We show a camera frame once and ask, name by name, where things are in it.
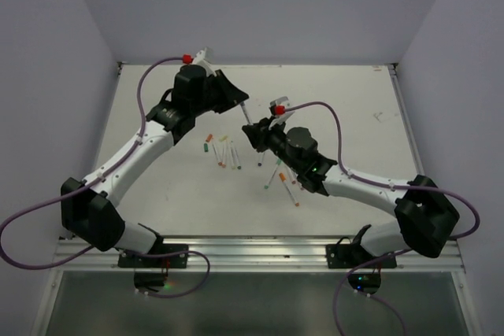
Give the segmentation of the dark purple marker pen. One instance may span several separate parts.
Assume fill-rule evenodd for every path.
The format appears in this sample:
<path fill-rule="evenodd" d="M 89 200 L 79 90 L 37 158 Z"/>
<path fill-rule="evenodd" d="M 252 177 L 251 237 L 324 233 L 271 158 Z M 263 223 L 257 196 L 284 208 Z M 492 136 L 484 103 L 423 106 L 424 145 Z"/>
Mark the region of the dark purple marker pen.
<path fill-rule="evenodd" d="M 240 103 L 240 107 L 241 107 L 241 110 L 243 111 L 243 115 L 245 116 L 245 119 L 246 119 L 247 124 L 248 124 L 248 125 L 253 124 L 253 122 L 252 122 L 252 120 L 251 120 L 251 118 L 250 118 L 250 114 L 249 114 L 249 112 L 248 112 L 248 110 L 247 110 L 247 108 L 246 108 L 245 103 L 244 103 L 244 102 L 241 102 L 241 103 Z"/>

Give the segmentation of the light blue marker pen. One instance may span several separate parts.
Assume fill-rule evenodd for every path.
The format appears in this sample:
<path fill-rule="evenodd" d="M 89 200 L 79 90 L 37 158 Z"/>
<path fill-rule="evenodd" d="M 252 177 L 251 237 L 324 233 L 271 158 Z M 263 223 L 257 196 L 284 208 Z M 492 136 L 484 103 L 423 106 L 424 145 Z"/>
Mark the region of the light blue marker pen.
<path fill-rule="evenodd" d="M 264 161 L 264 153 L 259 153 L 259 156 L 258 156 L 258 167 L 261 167 L 263 165 L 263 161 Z"/>

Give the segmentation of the yellow marker pen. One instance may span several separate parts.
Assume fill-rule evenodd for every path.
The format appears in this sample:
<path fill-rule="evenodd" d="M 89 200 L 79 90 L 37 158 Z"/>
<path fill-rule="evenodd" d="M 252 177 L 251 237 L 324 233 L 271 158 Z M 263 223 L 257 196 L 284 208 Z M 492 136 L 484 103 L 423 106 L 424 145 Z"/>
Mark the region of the yellow marker pen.
<path fill-rule="evenodd" d="M 229 147 L 230 147 L 230 152 L 231 152 L 231 157 L 232 157 L 232 170 L 236 170 L 239 167 L 239 164 L 238 164 L 238 159 L 236 157 L 236 152 L 235 152 L 233 141 L 229 142 Z"/>

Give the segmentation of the dark green marker pen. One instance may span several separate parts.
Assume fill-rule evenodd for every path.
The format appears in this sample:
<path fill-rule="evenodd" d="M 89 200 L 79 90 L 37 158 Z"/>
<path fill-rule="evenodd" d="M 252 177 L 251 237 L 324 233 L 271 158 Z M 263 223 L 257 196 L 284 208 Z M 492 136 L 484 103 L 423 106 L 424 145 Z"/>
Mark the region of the dark green marker pen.
<path fill-rule="evenodd" d="M 240 162 L 240 159 L 239 159 L 239 155 L 238 155 L 238 151 L 236 149 L 236 146 L 235 146 L 234 142 L 232 143 L 232 149 L 233 149 L 233 153 L 234 153 L 234 156 L 235 156 L 235 165 L 236 165 L 237 169 L 241 170 L 242 169 L 242 165 L 241 165 L 241 162 Z"/>

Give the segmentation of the peach marker pen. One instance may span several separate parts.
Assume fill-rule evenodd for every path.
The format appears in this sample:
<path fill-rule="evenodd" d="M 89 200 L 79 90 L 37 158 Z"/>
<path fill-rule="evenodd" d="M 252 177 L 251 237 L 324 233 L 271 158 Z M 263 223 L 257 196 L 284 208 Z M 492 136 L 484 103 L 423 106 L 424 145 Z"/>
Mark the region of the peach marker pen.
<path fill-rule="evenodd" d="M 226 160 L 227 160 L 227 153 L 226 153 L 226 142 L 222 142 L 221 143 L 221 159 L 220 159 L 220 163 L 221 163 L 221 167 L 222 168 L 226 168 Z"/>

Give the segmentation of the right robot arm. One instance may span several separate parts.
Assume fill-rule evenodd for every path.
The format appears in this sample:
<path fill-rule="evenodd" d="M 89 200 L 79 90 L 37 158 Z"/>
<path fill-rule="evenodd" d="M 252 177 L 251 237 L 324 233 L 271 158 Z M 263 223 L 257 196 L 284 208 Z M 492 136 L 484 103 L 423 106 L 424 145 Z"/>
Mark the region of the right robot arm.
<path fill-rule="evenodd" d="M 456 208 L 426 176 L 374 186 L 371 176 L 359 181 L 356 175 L 344 172 L 338 161 L 322 155 L 305 127 L 286 131 L 264 118 L 242 130 L 256 151 L 271 151 L 310 193 L 347 198 L 392 216 L 390 223 L 365 225 L 349 244 L 335 249 L 345 268 L 365 268 L 378 257 L 404 249 L 437 258 L 460 219 Z"/>

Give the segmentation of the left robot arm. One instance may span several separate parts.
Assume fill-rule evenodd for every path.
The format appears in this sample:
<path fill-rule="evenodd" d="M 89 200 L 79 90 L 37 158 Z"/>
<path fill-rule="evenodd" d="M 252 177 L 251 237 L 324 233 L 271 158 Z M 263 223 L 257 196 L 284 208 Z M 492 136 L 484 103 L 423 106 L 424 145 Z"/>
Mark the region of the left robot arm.
<path fill-rule="evenodd" d="M 135 254 L 146 267 L 159 265 L 166 252 L 163 238 L 146 226 L 125 221 L 118 211 L 122 198 L 195 127 L 197 117 L 207 112 L 222 114 L 248 98 L 220 70 L 183 66 L 172 88 L 149 112 L 141 113 L 139 130 L 112 158 L 85 178 L 69 178 L 62 184 L 63 228 L 102 252 L 123 250 Z"/>

